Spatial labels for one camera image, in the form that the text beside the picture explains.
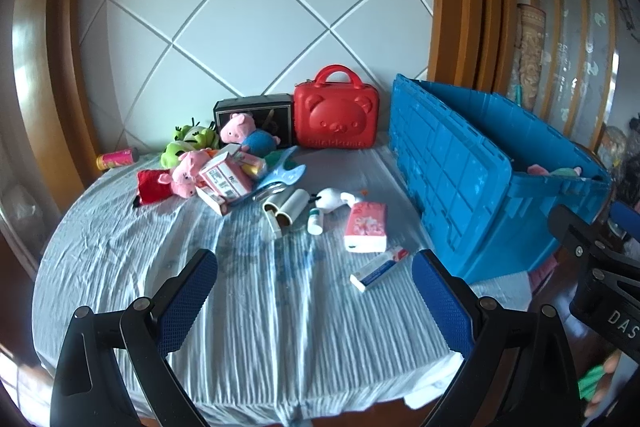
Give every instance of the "human hand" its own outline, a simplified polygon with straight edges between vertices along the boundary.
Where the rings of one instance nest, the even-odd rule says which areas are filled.
[[[605,396],[607,396],[607,391],[609,391],[609,387],[611,386],[613,373],[615,373],[616,368],[618,367],[618,363],[620,362],[620,355],[622,355],[622,351],[620,351],[619,349],[614,351],[613,354],[610,355],[602,365],[604,369],[604,375],[602,375],[602,378],[600,378],[600,381],[596,386],[596,392],[593,394],[593,397],[591,398],[587,409],[584,410],[584,415],[587,418],[596,412],[596,409],[600,405],[600,402],[604,399]]]

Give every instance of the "blue gripper pad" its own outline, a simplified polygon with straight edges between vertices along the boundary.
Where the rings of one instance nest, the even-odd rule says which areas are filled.
[[[630,206],[621,201],[614,201],[609,209],[609,219],[636,241],[640,241],[640,214]]]
[[[182,271],[156,292],[152,315],[158,322],[156,345],[163,358],[180,349],[217,277],[215,254],[198,250]]]
[[[479,321],[479,312],[474,312],[476,295],[462,279],[450,276],[431,250],[420,250],[411,270],[415,287],[449,349],[466,359],[474,348],[474,328],[479,326],[474,324]]]

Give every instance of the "red suitcase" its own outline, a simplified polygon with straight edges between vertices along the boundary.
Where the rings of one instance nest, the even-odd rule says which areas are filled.
[[[327,82],[333,73],[346,73],[349,82]],[[364,149],[376,141],[378,90],[363,84],[345,66],[322,68],[313,82],[293,91],[294,129],[298,143],[315,149]]]

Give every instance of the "blue plastic crate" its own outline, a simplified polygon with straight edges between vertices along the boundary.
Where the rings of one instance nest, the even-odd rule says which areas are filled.
[[[396,76],[390,147],[447,270],[467,283],[537,268],[558,247],[546,217],[591,222],[611,183],[584,151],[499,94]],[[530,176],[582,167],[582,178]]]

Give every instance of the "small white bottle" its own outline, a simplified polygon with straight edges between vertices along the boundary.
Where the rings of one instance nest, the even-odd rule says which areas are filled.
[[[309,211],[309,219],[306,222],[306,231],[311,235],[321,235],[324,225],[324,214],[319,208],[312,208]]]

